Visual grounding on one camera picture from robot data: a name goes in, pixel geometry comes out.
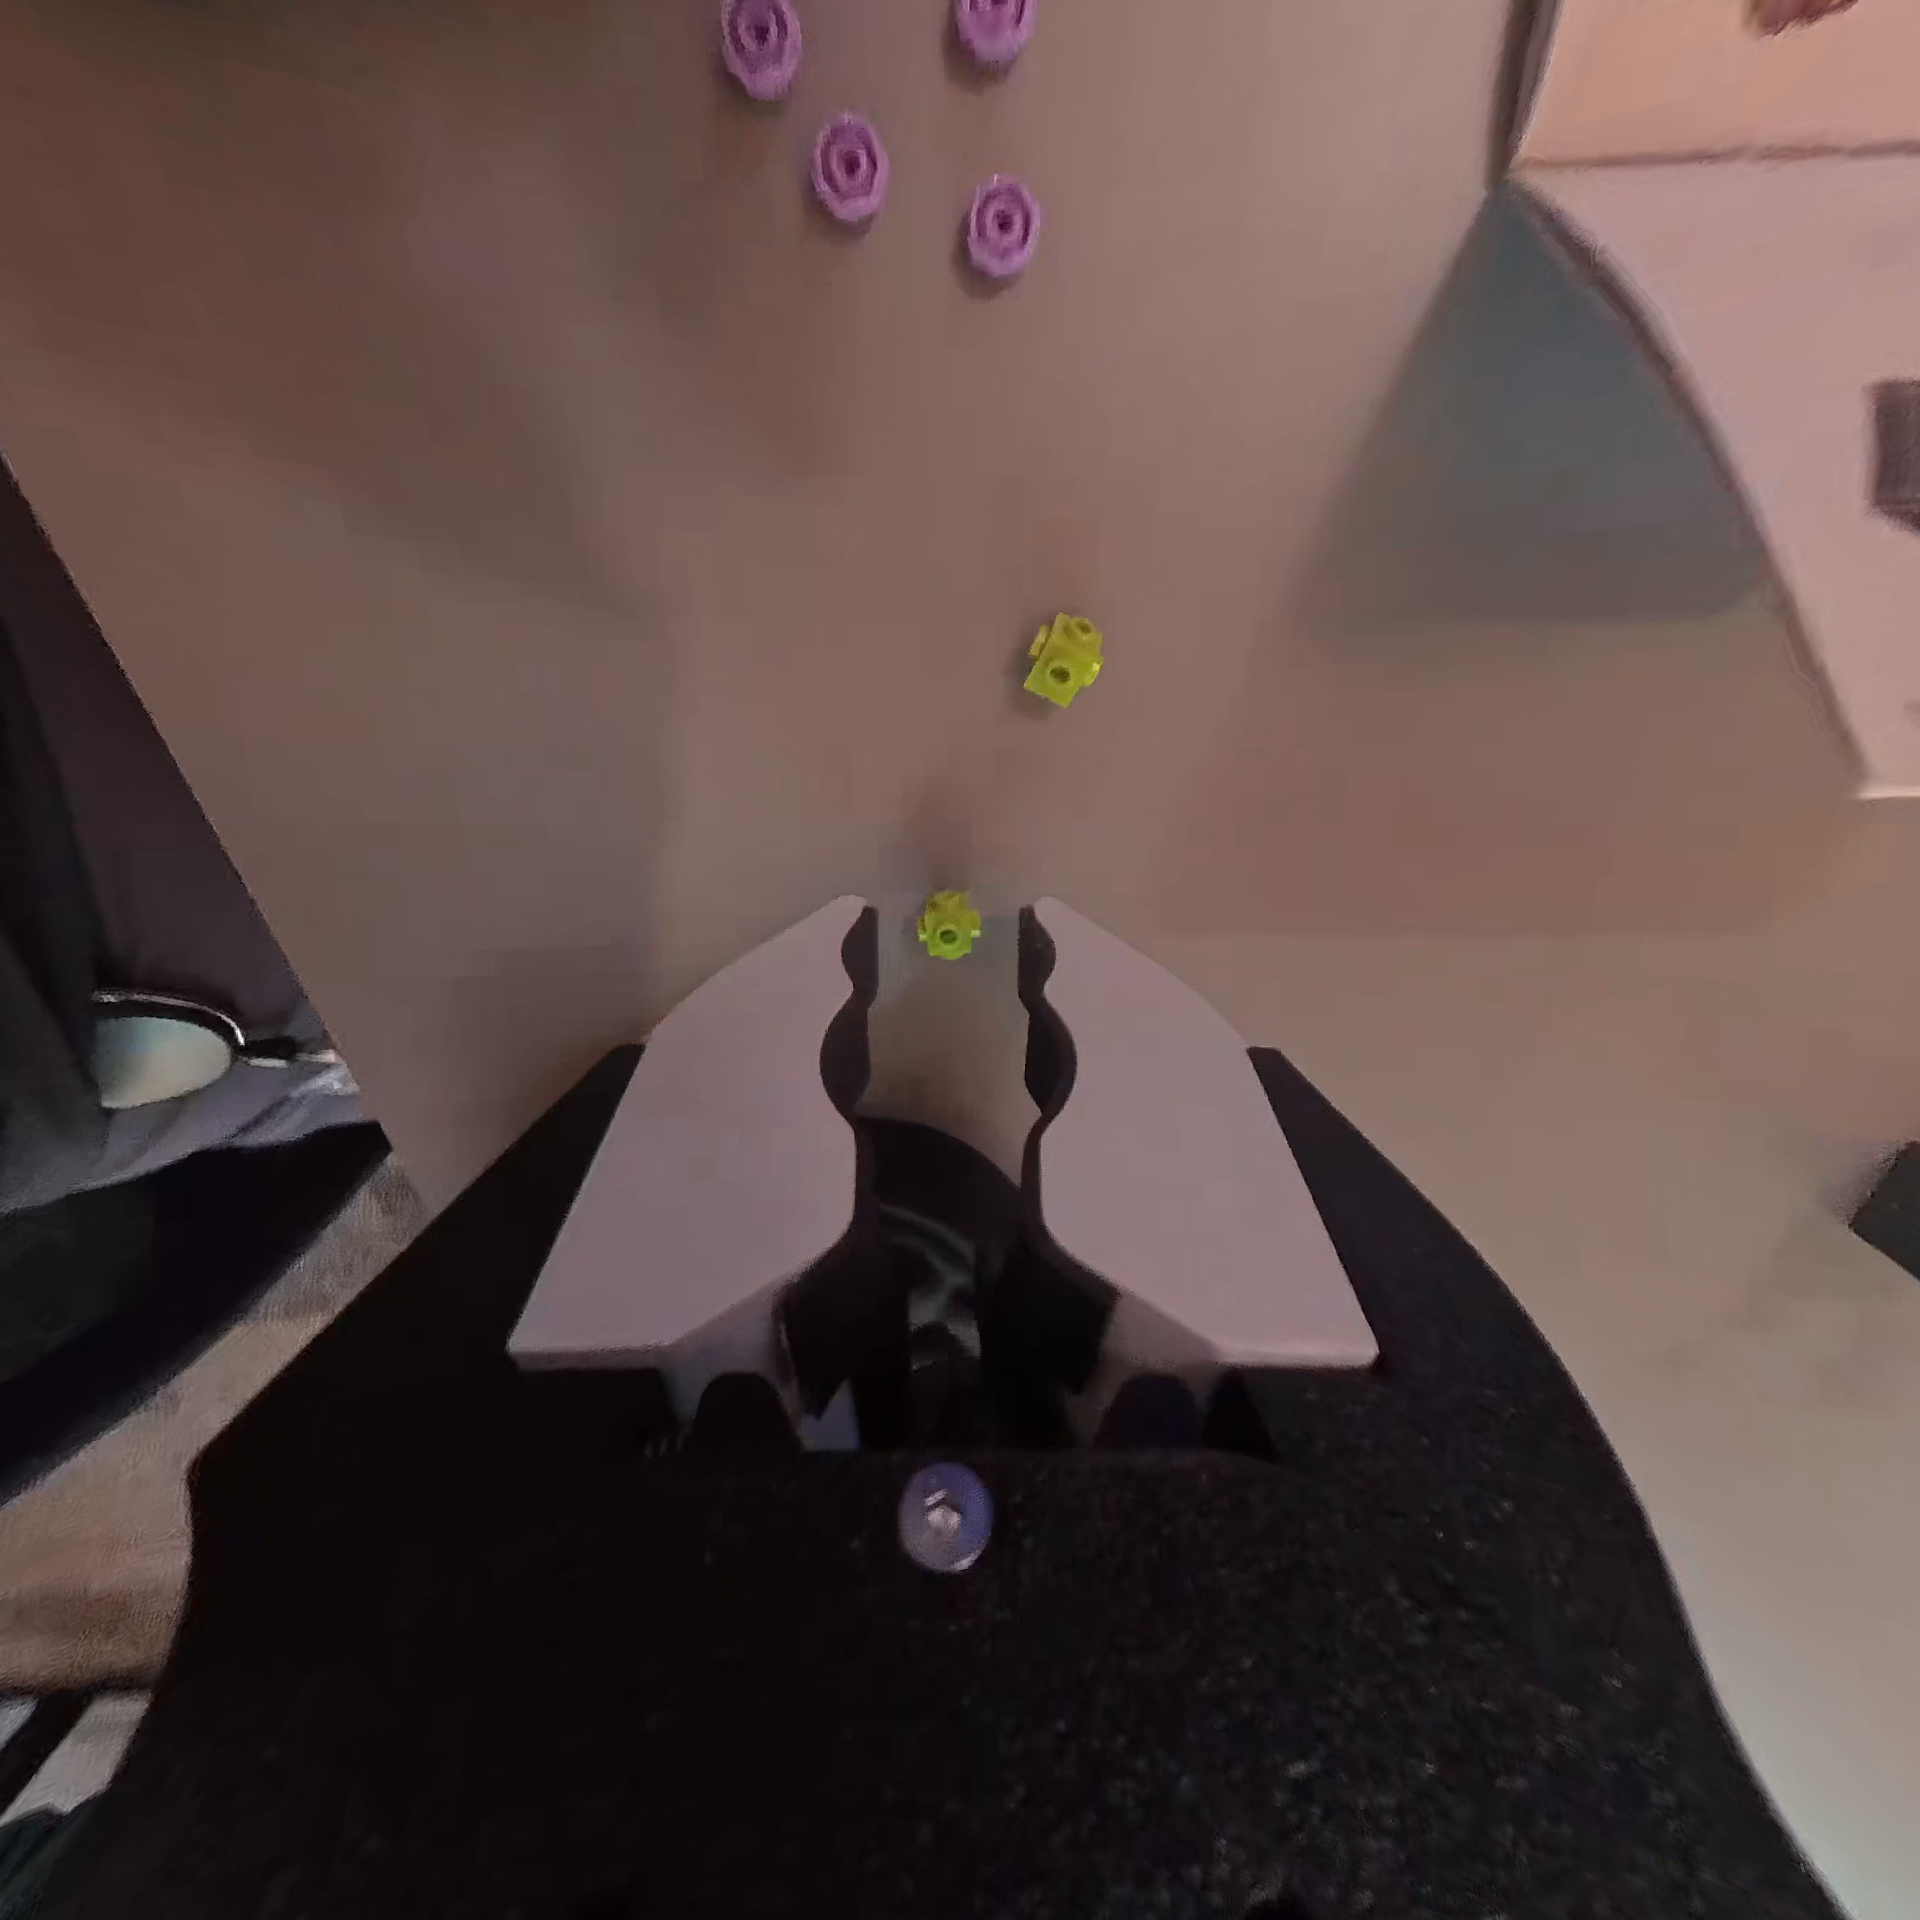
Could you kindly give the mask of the grey desk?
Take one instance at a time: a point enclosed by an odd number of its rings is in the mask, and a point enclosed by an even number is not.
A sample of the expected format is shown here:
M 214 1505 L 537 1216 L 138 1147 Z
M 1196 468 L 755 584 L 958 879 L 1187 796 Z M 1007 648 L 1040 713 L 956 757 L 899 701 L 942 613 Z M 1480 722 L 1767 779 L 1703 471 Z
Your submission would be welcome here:
M 1038 5 L 987 83 L 801 5 L 774 112 L 716 12 L 6 5 L 8 460 L 401 1162 L 830 897 L 1064 897 L 1516 1289 L 1915 1915 L 1915 1285 L 1842 1221 L 1915 811 L 1609 305 L 1468 261 L 1508 5 Z

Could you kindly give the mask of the instruction booklet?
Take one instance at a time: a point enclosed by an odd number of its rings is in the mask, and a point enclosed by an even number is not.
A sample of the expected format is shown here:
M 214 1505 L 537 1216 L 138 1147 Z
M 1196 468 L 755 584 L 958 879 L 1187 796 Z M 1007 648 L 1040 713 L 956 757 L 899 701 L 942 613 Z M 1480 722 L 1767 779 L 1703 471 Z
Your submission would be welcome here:
M 1919 793 L 1919 5 L 1527 5 L 1507 179 L 1732 483 L 1867 801 Z

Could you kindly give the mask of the pale oval dark-rimmed object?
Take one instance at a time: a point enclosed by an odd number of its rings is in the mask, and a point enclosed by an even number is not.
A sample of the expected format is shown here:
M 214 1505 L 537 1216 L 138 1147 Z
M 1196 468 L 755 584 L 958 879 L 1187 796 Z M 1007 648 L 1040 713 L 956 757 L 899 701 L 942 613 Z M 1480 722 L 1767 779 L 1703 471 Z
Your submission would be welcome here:
M 195 1097 L 238 1067 L 290 1069 L 300 1041 L 257 1039 L 225 1008 L 170 993 L 97 989 L 87 997 L 87 1069 L 107 1113 Z

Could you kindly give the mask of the person's dark pants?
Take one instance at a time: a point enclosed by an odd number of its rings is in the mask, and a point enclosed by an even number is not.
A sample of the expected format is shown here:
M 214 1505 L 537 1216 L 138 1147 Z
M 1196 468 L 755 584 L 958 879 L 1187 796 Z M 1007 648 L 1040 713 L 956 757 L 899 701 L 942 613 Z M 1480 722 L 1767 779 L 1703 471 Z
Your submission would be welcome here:
M 11 468 L 3 908 L 9 1501 L 227 1332 L 390 1152 Z M 107 1113 L 97 989 L 191 997 L 307 1056 Z

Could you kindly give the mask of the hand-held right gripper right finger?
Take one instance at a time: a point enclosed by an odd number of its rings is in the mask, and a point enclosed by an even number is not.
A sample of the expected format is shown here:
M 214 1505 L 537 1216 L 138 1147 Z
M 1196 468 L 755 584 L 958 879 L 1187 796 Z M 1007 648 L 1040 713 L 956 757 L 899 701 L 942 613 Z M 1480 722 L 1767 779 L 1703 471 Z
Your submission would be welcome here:
M 1230 1375 L 1362 1375 L 1379 1338 L 1236 1026 L 1046 897 L 1019 919 L 1026 1013 L 1019 1311 L 1071 1420 L 1124 1386 L 1199 1402 Z

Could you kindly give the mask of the lime cube brick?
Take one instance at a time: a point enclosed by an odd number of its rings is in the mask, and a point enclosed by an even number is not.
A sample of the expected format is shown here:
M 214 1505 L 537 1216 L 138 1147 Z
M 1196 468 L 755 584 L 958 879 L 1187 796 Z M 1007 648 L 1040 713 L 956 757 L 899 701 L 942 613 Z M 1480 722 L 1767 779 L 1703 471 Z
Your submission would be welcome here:
M 1100 626 L 1086 615 L 1059 613 L 1030 643 L 1023 691 L 1066 712 L 1098 682 L 1102 663 Z

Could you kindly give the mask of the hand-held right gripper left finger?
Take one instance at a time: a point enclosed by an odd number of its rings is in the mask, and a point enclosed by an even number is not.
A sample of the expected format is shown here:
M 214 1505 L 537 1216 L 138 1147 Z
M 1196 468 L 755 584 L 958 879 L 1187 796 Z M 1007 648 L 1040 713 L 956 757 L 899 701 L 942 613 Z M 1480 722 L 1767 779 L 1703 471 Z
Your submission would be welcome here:
M 838 897 L 721 967 L 640 1047 L 507 1351 L 658 1372 L 681 1417 L 758 1377 L 806 1421 L 858 1361 L 826 1295 L 864 1265 L 878 917 Z

